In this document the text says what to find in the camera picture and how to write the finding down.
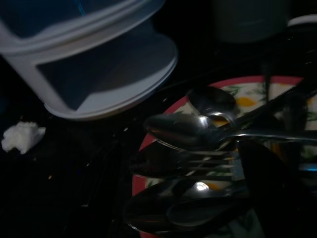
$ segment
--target white tissue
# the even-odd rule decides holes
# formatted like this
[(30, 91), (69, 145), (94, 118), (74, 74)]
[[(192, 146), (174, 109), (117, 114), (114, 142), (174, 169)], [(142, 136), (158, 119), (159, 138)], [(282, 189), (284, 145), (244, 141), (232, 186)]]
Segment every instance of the white tissue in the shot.
[(2, 149), (6, 152), (17, 148), (25, 154), (43, 138), (45, 127), (38, 127), (34, 122), (19, 122), (3, 134)]

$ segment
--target spoon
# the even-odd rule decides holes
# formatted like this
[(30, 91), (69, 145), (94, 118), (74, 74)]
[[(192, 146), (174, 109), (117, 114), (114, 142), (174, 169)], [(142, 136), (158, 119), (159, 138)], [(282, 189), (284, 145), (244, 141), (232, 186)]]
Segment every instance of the spoon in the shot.
[(317, 143), (316, 131), (286, 132), (261, 129), (223, 129), (222, 127), (215, 127), (208, 117), (189, 114), (151, 116), (145, 121), (144, 126), (158, 142), (178, 150), (214, 150), (230, 141), (230, 139), (242, 137)]
[(251, 208), (247, 198), (203, 198), (176, 203), (166, 213), (170, 222), (177, 226), (197, 227), (203, 224), (215, 225), (226, 219), (230, 222), (238, 214)]
[(271, 84), (272, 75), (272, 62), (268, 59), (263, 60), (261, 63), (261, 72), (264, 76), (264, 89), (265, 89), (265, 101), (269, 102), (269, 89)]
[(223, 117), (234, 126), (238, 110), (231, 94), (218, 88), (203, 87), (190, 90), (187, 97), (201, 115), (209, 118)]
[[(123, 209), (124, 221), (132, 228), (164, 237), (187, 237), (190, 230), (177, 227), (166, 218), (168, 208), (178, 202), (210, 197), (228, 197), (241, 191), (235, 184), (222, 190), (210, 190), (198, 180), (182, 178), (153, 185), (130, 198)], [(197, 235), (195, 228), (192, 236)]]

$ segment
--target red plate rim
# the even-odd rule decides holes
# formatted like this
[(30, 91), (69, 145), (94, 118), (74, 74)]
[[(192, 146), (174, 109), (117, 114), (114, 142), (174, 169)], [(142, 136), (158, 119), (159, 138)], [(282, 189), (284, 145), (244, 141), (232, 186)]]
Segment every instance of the red plate rim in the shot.
[[(295, 77), (295, 76), (273, 76), (271, 81), (272, 83), (281, 83), (281, 84), (291, 84), (291, 85), (296, 85), (298, 84), (303, 78), (302, 77)], [(212, 83), (209, 86), (216, 87), (216, 88), (223, 88), (225, 86), (231, 86), (235, 84), (240, 84), (240, 83), (260, 83), (263, 82), (263, 76), (246, 76), (246, 77), (238, 77), (238, 78), (231, 78), (223, 81), (219, 81), (216, 83)], [(187, 97), (183, 97), (180, 100), (178, 100), (176, 103), (174, 103), (172, 106), (170, 106), (164, 113), (173, 113), (177, 109), (179, 109), (181, 106), (185, 105), (188, 102)], [(139, 150), (142, 150), (144, 147), (148, 146), (154, 141), (154, 138), (147, 134), (143, 142), (140, 146)], [(132, 178), (132, 195), (136, 195), (142, 190), (146, 188), (146, 178), (144, 177), (138, 177), (138, 176), (133, 176)], [(151, 234), (146, 234), (140, 232), (141, 238), (157, 238), (157, 236), (151, 235)]]

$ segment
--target black countertop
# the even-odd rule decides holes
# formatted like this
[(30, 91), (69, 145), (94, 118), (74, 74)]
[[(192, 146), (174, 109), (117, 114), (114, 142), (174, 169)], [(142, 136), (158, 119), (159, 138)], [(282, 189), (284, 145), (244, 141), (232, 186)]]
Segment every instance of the black countertop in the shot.
[(156, 29), (179, 48), (175, 71), (146, 101), (110, 118), (74, 122), (51, 115), (1, 62), (12, 75), (2, 83), (9, 104), (0, 115), (1, 133), (20, 120), (47, 128), (43, 141), (27, 154), (0, 152), (1, 237), (138, 237), (123, 224), (121, 209), (131, 196), (129, 158), (145, 136), (142, 124), (148, 116), (164, 112), (192, 87), (258, 75), (267, 54), (275, 59), (275, 75), (316, 75), (315, 26), (259, 44), (226, 45), (213, 40), (206, 6), (185, 6), (196, 14), (188, 16), (183, 9), (175, 18), (178, 6), (169, 2), (154, 16)]

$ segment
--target floral plate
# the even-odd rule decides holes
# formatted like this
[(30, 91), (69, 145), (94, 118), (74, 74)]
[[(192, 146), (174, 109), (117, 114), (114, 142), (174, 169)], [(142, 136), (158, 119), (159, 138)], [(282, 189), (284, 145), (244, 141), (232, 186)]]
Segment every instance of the floral plate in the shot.
[[(299, 83), (302, 78), (291, 77), (291, 76), (274, 76), (271, 81), (270, 96), (275, 98), (279, 94), (292, 88), (294, 85)], [(239, 108), (239, 116), (250, 112), (265, 103), (265, 91), (262, 76), (248, 76), (241, 78), (233, 78), (217, 83), (213, 83), (210, 86), (221, 88), (236, 98), (236, 102)], [(307, 130), (317, 130), (317, 96), (308, 100), (308, 119), (307, 119)], [(181, 98), (165, 113), (184, 113), (192, 114), (195, 113), (194, 109), (188, 103), (187, 97)], [(140, 147), (140, 150), (151, 144), (154, 138), (147, 135)], [(317, 155), (317, 147), (305, 146), (303, 151), (303, 160), (311, 162)], [(147, 187), (163, 181), (157, 178), (143, 178), (134, 176), (132, 183), (133, 195), (139, 193)], [(228, 185), (230, 182), (225, 181), (204, 181), (210, 188), (221, 189)], [(141, 238), (156, 238), (151, 234), (140, 233)], [(236, 220), (229, 223), (227, 226), (220, 229), (218, 232), (209, 236), (210, 238), (262, 238), (264, 237), (261, 226), (253, 210), (248, 212), (246, 215), (237, 218)]]

